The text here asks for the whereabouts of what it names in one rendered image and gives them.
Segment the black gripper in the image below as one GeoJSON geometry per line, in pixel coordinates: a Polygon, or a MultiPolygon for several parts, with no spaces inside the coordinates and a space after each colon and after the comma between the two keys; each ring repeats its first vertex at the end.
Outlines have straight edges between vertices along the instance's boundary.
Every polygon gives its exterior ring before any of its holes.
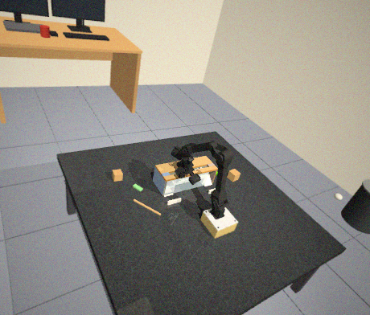
{"type": "Polygon", "coordinates": [[[194,174],[192,171],[194,171],[194,164],[192,163],[190,166],[184,166],[182,160],[177,162],[177,166],[182,166],[184,169],[187,170],[188,174],[191,176],[189,177],[189,182],[194,185],[195,183],[199,182],[201,180],[200,176],[198,174],[194,174]]]}

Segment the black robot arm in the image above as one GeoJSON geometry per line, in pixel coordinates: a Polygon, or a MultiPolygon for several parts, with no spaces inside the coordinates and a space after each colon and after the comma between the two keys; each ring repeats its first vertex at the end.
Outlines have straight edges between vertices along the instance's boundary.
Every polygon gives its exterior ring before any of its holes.
{"type": "MultiPolygon", "coordinates": [[[[171,152],[171,155],[178,160],[182,159],[184,166],[190,166],[192,161],[195,160],[191,156],[192,153],[207,150],[211,152],[212,156],[216,159],[216,164],[218,165],[216,188],[211,192],[210,197],[212,201],[212,209],[209,212],[215,219],[220,219],[224,217],[225,207],[229,205],[227,192],[225,191],[225,184],[228,166],[232,161],[233,152],[226,146],[221,145],[216,141],[212,141],[202,144],[190,143],[182,146],[182,149],[180,149],[178,146],[175,146],[171,152]],[[219,150],[220,152],[217,153],[215,149],[219,150]]],[[[179,178],[185,177],[185,174],[188,175],[187,170],[182,166],[176,169],[175,173],[179,178]]]]}

